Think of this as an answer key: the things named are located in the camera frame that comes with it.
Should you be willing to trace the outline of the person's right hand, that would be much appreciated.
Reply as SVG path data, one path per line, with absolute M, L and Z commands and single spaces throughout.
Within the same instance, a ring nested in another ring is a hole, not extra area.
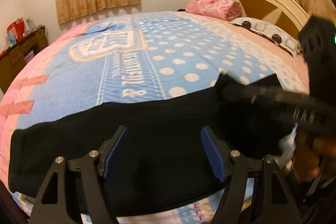
M 299 182 L 311 182 L 320 173 L 321 157 L 328 157 L 329 162 L 323 171 L 321 181 L 327 182 L 335 177 L 335 136 L 318 136 L 308 140 L 308 133 L 300 127 L 296 129 L 294 150 L 294 171 Z

